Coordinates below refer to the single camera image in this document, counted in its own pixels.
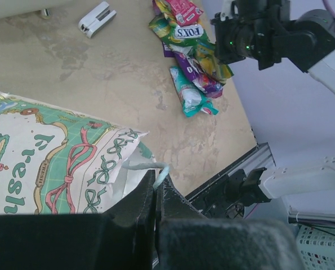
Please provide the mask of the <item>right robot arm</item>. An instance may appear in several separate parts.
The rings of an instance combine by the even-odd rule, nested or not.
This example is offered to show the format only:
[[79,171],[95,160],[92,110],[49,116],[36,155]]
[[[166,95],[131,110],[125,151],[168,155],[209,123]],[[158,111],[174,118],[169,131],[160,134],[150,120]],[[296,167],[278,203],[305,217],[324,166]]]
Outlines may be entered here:
[[[314,9],[291,20],[290,10],[289,1],[225,1],[210,21],[216,58],[223,64],[254,59],[260,70],[285,58],[335,95],[335,14]],[[228,180],[224,193],[250,206],[325,190],[335,190],[335,156],[289,169],[257,168],[245,179]]]

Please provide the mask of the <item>pink red snack packet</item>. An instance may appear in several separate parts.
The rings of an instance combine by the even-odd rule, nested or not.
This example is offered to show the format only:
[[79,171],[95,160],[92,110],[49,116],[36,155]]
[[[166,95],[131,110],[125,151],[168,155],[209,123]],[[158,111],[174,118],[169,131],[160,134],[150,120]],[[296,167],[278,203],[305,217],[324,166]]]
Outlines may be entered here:
[[195,24],[203,14],[203,10],[188,0],[166,0],[164,2],[176,18],[179,26]]

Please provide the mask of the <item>teal white snack packet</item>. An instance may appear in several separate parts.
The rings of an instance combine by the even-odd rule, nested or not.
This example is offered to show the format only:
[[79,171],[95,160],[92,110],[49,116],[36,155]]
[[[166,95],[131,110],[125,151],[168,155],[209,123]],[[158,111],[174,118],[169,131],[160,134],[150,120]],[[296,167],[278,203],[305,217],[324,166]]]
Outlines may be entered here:
[[188,81],[180,67],[171,66],[169,72],[186,117],[190,118],[199,112],[208,115],[218,114],[212,101]]

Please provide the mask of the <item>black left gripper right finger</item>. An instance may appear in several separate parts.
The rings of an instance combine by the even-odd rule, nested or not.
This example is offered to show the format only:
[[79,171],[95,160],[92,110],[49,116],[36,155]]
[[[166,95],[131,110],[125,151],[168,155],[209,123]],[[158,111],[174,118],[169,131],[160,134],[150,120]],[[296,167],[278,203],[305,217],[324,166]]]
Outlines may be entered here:
[[292,231],[274,219],[216,219],[198,212],[167,177],[158,187],[160,269],[303,269]]

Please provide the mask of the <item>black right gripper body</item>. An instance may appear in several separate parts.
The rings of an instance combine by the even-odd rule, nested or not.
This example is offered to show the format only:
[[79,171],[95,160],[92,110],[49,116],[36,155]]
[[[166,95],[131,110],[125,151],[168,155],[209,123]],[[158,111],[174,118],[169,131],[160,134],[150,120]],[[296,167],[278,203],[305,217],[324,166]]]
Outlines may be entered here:
[[279,1],[236,1],[238,17],[227,26],[216,25],[215,57],[223,64],[246,58],[273,65],[273,23],[279,18]]

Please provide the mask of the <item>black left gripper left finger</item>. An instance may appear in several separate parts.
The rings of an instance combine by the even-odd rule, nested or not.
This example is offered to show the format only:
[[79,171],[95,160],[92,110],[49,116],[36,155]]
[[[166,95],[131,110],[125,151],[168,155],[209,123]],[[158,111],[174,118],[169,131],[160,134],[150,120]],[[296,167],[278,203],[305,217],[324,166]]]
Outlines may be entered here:
[[154,180],[100,214],[0,215],[0,269],[151,269]]

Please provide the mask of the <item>purple fruit candy packet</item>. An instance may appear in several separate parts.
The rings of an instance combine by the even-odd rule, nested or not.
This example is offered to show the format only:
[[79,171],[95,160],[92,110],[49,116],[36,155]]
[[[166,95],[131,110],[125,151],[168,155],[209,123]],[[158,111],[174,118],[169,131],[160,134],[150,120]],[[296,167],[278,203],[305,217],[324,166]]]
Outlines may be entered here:
[[204,73],[198,64],[182,52],[173,52],[177,63],[188,81],[192,82],[209,98],[219,98],[223,93],[223,85]]

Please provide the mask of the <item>yellow green snack packet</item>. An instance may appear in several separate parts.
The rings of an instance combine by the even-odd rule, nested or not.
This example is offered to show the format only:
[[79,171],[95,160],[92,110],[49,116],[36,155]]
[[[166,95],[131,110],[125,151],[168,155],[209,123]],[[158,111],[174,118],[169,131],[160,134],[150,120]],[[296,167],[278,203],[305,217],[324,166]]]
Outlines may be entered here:
[[198,46],[205,46],[208,50],[214,50],[205,29],[200,25],[184,27],[164,27],[155,34],[171,52],[189,53],[197,50]]

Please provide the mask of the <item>green Fox's candy packet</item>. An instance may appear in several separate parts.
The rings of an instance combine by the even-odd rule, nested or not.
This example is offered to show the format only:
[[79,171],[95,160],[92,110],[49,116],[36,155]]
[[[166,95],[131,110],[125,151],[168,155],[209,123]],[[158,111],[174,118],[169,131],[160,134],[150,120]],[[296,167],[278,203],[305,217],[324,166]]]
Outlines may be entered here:
[[[179,26],[176,18],[172,15],[171,10],[166,5],[166,3],[164,3],[163,1],[153,1],[153,4],[155,4],[160,10],[160,14],[156,15],[156,17],[153,18],[151,22],[149,22],[149,28],[154,33],[164,27],[172,27],[172,28],[184,27],[184,26]],[[188,25],[188,26],[193,26],[193,25],[202,26],[202,24],[200,23],[200,19],[195,24]]]

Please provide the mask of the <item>green paper bag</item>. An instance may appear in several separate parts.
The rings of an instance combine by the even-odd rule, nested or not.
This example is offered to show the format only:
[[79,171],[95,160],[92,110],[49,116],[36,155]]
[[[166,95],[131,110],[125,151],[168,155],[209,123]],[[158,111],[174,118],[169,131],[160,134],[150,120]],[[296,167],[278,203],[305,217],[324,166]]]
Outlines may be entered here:
[[0,92],[0,214],[97,214],[169,173],[144,132]]

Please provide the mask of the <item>purple snack packet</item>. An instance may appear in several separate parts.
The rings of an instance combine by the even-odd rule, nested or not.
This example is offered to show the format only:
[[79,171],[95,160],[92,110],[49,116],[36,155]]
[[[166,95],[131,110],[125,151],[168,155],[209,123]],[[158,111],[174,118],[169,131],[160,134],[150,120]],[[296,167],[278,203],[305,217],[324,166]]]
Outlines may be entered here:
[[166,57],[166,58],[174,58],[175,57],[173,51],[164,42],[162,43],[162,47],[163,47],[164,57]]

